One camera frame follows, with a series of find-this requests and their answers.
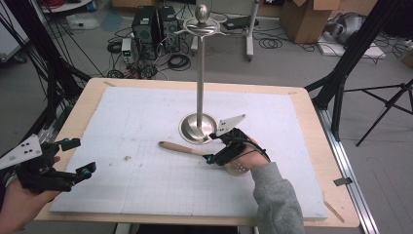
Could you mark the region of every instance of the power supply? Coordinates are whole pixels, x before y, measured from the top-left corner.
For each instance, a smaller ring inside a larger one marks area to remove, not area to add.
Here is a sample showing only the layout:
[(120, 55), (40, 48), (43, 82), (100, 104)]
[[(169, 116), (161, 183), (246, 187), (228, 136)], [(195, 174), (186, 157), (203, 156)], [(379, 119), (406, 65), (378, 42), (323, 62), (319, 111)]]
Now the power supply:
[(156, 59), (158, 56), (156, 47), (161, 39), (156, 7), (138, 6), (131, 29), (139, 56), (143, 59)]
[(175, 32), (179, 30), (179, 23), (175, 10), (171, 6), (164, 6), (158, 12), (165, 50), (167, 52), (178, 52), (180, 50), (179, 36)]
[(133, 63), (133, 48), (131, 46), (131, 38), (122, 40), (122, 57), (127, 64)]

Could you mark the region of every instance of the gray sleeve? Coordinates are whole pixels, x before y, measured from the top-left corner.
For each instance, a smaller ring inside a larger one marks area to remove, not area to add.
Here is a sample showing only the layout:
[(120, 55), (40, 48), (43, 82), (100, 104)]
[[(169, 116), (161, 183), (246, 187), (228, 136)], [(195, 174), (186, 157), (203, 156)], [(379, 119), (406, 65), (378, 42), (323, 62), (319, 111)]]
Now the gray sleeve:
[(294, 188), (283, 179), (276, 163), (251, 169), (255, 181), (260, 234), (305, 233), (304, 220)]

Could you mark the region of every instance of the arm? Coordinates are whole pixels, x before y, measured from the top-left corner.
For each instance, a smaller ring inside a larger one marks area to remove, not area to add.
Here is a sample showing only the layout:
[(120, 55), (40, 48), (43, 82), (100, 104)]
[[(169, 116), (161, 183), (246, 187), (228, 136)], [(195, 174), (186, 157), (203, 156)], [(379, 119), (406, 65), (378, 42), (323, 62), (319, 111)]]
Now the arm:
[(59, 193), (45, 191), (35, 194), (22, 188), (18, 179), (10, 182), (0, 212), (0, 234), (21, 231), (24, 225), (33, 220)]
[(254, 198), (258, 204), (258, 229), (263, 234), (305, 233), (301, 207), (291, 183), (282, 178), (276, 163), (269, 163), (248, 146), (244, 156), (231, 163), (251, 169), (255, 181)]

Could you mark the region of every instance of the electronic equipment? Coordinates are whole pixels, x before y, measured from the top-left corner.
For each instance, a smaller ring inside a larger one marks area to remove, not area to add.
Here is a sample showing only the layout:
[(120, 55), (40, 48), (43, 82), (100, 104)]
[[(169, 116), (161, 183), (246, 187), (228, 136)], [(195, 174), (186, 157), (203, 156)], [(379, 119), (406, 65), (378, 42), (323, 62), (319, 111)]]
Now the electronic equipment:
[[(251, 17), (239, 17), (239, 18), (227, 19), (224, 22), (222, 22), (222, 25), (224, 25), (224, 27), (227, 28), (227, 30), (234, 30), (234, 29), (249, 27), (250, 21), (251, 21)], [(258, 24), (259, 22), (256, 19), (254, 26)]]
[(179, 30), (178, 19), (175, 10), (171, 6), (159, 9), (162, 42), (166, 52), (178, 52), (180, 50), (179, 36), (175, 34)]
[(122, 39), (122, 57), (125, 63), (133, 63), (133, 47), (131, 46), (131, 38)]
[(156, 59), (161, 34), (154, 6), (138, 6), (131, 24), (137, 50), (143, 59)]

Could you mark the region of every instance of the grid paper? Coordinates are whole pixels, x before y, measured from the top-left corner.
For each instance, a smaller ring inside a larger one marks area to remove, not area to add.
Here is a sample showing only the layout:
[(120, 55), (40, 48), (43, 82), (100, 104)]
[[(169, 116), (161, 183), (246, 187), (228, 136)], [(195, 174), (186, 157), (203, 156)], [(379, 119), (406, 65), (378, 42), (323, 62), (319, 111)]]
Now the grid paper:
[[(96, 172), (55, 198), (51, 210), (255, 217), (250, 172), (229, 175), (200, 156), (158, 146), (164, 140), (208, 153), (224, 147), (220, 140), (194, 145), (179, 135), (180, 120), (196, 111), (196, 96), (194, 91), (108, 88), (67, 167), (73, 172), (96, 161)], [(237, 127), (278, 163), (304, 217), (327, 217), (289, 96), (205, 92), (204, 112), (217, 120), (245, 114)]]

